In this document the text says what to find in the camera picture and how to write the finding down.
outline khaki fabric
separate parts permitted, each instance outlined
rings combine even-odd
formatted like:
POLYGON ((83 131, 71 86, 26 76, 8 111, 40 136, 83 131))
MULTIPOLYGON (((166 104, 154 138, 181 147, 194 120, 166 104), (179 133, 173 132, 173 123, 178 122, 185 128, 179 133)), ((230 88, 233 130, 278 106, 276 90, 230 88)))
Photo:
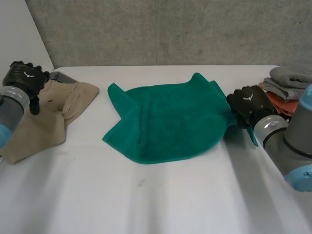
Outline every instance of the khaki fabric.
POLYGON ((78 118, 98 95, 99 88, 88 83, 65 84, 50 80, 38 95, 40 114, 27 111, 12 139, 0 149, 9 163, 62 144, 65 127, 78 118))

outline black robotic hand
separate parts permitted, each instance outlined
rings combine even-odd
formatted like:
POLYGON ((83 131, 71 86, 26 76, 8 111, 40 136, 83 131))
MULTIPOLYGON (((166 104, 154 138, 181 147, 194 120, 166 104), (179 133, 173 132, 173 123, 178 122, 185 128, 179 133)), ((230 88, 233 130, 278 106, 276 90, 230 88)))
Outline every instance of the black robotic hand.
POLYGON ((236 89, 226 98, 231 110, 236 114, 238 125, 254 127, 265 116, 274 114, 274 107, 259 86, 236 89))
POLYGON ((33 115, 40 112, 38 94, 49 80, 49 72, 42 72, 41 67, 33 67, 32 63, 13 62, 2 81, 3 86, 14 86, 22 89, 30 99, 29 109, 33 115))

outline white table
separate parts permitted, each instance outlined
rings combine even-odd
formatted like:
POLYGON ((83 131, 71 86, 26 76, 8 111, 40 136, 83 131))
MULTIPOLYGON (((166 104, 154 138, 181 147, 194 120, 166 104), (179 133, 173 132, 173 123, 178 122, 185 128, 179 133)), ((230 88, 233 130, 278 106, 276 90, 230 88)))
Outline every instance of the white table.
POLYGON ((246 132, 234 129, 192 159, 155 165, 134 163, 101 140, 119 120, 106 91, 113 82, 128 90, 200 72, 227 95, 259 83, 273 67, 57 69, 101 93, 68 126, 64 144, 0 165, 0 233, 310 234, 312 193, 293 191, 246 132))

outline green towel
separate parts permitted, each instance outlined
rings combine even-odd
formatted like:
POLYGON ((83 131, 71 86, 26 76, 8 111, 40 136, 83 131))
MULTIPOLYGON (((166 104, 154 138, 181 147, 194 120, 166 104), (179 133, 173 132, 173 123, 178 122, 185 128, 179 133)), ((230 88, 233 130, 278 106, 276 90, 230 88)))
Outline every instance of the green towel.
POLYGON ((121 120, 103 140, 144 164, 194 157, 215 146, 236 119, 215 81, 201 74, 182 84, 139 87, 108 94, 121 120))

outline blue joint cap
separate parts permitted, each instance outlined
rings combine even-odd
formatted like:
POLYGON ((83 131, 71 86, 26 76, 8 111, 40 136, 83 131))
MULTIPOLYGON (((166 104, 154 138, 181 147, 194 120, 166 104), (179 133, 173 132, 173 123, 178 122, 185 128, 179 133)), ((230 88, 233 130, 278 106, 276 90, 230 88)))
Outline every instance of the blue joint cap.
POLYGON ((310 84, 300 98, 300 105, 305 109, 312 111, 312 84, 310 84))
POLYGON ((6 143, 11 139, 12 133, 11 130, 8 129, 3 124, 0 124, 0 148, 6 145, 6 143))
POLYGON ((298 167, 287 175, 285 180, 299 192, 312 192, 312 164, 298 167))

